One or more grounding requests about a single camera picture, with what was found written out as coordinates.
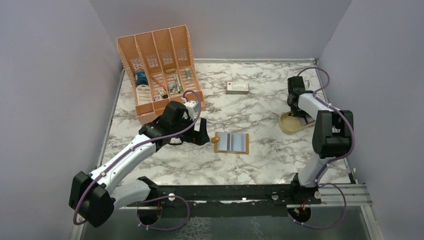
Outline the yellow leather card holder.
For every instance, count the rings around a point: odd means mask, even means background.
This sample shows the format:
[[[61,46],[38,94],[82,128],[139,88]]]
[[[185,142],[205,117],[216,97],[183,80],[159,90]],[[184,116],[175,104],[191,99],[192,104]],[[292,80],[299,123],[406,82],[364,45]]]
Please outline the yellow leather card holder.
[[[250,151],[248,133],[217,131],[210,141],[215,153],[248,155]]]

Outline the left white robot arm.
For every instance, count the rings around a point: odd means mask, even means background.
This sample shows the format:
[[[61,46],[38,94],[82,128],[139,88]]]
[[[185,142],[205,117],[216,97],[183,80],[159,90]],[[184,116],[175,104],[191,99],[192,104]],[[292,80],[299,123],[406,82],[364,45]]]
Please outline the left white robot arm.
[[[74,210],[73,223],[88,222],[93,227],[104,224],[115,209],[141,201],[152,205],[157,191],[145,180],[121,185],[121,181],[142,161],[168,145],[173,138],[198,146],[210,138],[206,119],[200,117],[198,101],[170,101],[152,122],[144,124],[133,140],[106,164],[90,173],[78,172],[72,179],[69,206]]]

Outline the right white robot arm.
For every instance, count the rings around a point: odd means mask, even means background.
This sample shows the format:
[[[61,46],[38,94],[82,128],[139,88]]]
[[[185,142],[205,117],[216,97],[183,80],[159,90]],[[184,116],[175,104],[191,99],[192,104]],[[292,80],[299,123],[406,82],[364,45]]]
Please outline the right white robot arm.
[[[347,157],[355,147],[354,116],[350,110],[340,110],[307,89],[302,76],[287,79],[287,113],[291,126],[286,121],[281,125],[287,133],[300,131],[314,125],[312,148],[314,154],[290,182],[289,199],[300,204],[318,188],[323,174],[332,162]]]

